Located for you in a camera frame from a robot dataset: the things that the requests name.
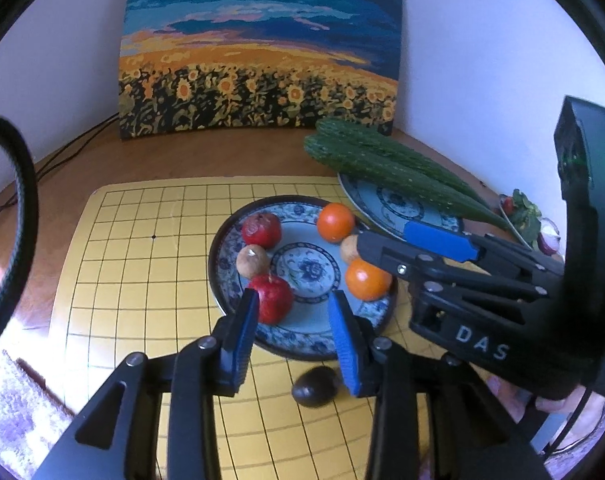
orange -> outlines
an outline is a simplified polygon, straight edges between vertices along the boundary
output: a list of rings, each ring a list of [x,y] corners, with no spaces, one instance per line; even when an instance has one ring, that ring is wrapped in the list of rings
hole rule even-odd
[[[333,202],[320,212],[316,226],[320,236],[327,242],[337,244],[353,231],[355,216],[346,205]]]
[[[355,259],[345,272],[349,292],[362,301],[380,300],[391,286],[392,276],[362,258]]]

plate rim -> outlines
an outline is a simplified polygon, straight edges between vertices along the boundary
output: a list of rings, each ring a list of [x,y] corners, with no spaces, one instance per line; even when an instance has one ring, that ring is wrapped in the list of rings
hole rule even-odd
[[[362,206],[361,206],[361,205],[360,205],[358,202],[356,202],[356,200],[354,200],[354,199],[352,198],[351,193],[349,193],[349,192],[346,190],[345,183],[343,182],[343,181],[344,181],[344,179],[345,179],[345,178],[348,178],[348,177],[349,177],[349,176],[348,176],[347,174],[345,174],[345,173],[338,173],[338,182],[340,183],[340,187],[343,189],[343,191],[345,192],[345,194],[346,194],[346,195],[349,197],[349,200],[351,200],[351,202],[353,203],[353,205],[355,205],[355,206],[357,207],[358,211],[360,211],[360,212],[361,212],[363,215],[365,215],[365,216],[366,216],[366,217],[367,217],[367,218],[368,218],[368,219],[369,219],[371,222],[373,222],[373,224],[374,224],[374,225],[375,225],[377,228],[382,229],[382,230],[383,230],[384,232],[386,232],[387,234],[389,234],[389,235],[393,236],[394,238],[396,238],[396,240],[401,240],[401,241],[403,241],[403,242],[406,242],[406,240],[405,240],[403,237],[398,236],[397,234],[395,234],[395,233],[391,232],[391,231],[390,231],[390,230],[389,230],[389,229],[388,229],[386,226],[381,225],[380,223],[378,223],[377,221],[375,221],[373,218],[371,218],[371,214],[370,214],[370,213],[367,213],[367,211],[365,211],[365,210],[362,208]],[[462,232],[464,232],[464,218],[462,218],[462,217],[460,217],[460,216],[457,216],[456,218],[458,219],[458,231],[457,231],[457,232],[458,232],[458,233],[462,233]],[[432,225],[432,224],[429,224],[428,222],[423,222],[422,220],[417,220],[417,222],[420,222],[420,223],[422,223],[422,224],[426,224],[426,225]]]
[[[239,218],[244,216],[247,212],[255,210],[257,207],[268,206],[278,203],[286,203],[286,202],[302,202],[314,206],[324,207],[330,202],[328,200],[324,200],[322,198],[317,198],[314,196],[305,196],[305,195],[277,195],[277,196],[268,196],[266,198],[259,198],[253,202],[248,203],[247,205],[242,206],[236,212],[232,213],[218,228],[216,234],[214,236],[214,240],[212,240],[212,245],[209,249],[209,256],[207,259],[207,273],[209,276],[209,286],[211,287],[212,294],[218,303],[218,307],[222,311],[222,313],[226,316],[231,312],[231,309],[228,305],[225,304],[222,297],[222,290],[220,288],[220,283],[218,282],[217,273],[215,269],[215,261],[217,259],[217,254],[220,252],[220,246],[222,243],[222,237],[230,230],[230,227],[233,226]],[[365,224],[358,216],[355,217],[355,226],[360,230],[369,231],[369,226]],[[376,335],[380,335],[387,328],[387,325],[393,318],[393,313],[397,307],[397,278],[393,276],[391,281],[391,286],[389,288],[389,307],[385,314],[382,316],[382,320],[378,325],[378,328],[375,330]],[[321,361],[335,361],[337,359],[337,354],[335,352],[327,353],[327,354],[300,354],[299,352],[292,352],[288,350],[281,349],[277,346],[271,345],[268,342],[260,339],[258,335],[254,340],[254,343],[258,345],[260,348],[271,352],[280,357],[284,357],[285,359],[293,359],[296,361],[305,361],[305,362],[321,362]]]

brown fruit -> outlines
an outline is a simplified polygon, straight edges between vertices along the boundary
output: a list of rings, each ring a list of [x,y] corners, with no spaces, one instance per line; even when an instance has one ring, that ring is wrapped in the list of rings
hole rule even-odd
[[[351,264],[358,255],[358,235],[349,235],[340,244],[340,257],[347,265]]]
[[[239,275],[251,280],[269,270],[269,256],[259,245],[243,247],[236,258]]]

sunflower painting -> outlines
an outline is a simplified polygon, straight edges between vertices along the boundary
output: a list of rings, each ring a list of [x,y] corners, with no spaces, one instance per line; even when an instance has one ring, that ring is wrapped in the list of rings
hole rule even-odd
[[[402,0],[128,0],[121,136],[327,116],[389,134],[401,23]]]

carpet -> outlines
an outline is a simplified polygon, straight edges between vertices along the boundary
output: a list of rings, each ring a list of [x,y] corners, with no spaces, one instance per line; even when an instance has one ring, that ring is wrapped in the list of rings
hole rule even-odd
[[[0,350],[0,465],[30,480],[73,415]]]

